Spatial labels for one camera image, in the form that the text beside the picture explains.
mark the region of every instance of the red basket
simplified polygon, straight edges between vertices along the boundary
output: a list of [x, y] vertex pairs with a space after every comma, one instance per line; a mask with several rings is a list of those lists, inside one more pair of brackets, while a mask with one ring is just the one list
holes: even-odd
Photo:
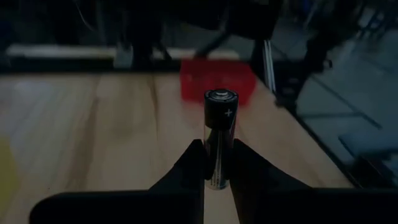
[[239, 104], [248, 103], [256, 77], [244, 62], [228, 60], [183, 60], [180, 70], [181, 96], [186, 101], [203, 102], [207, 90], [226, 88], [239, 94]]

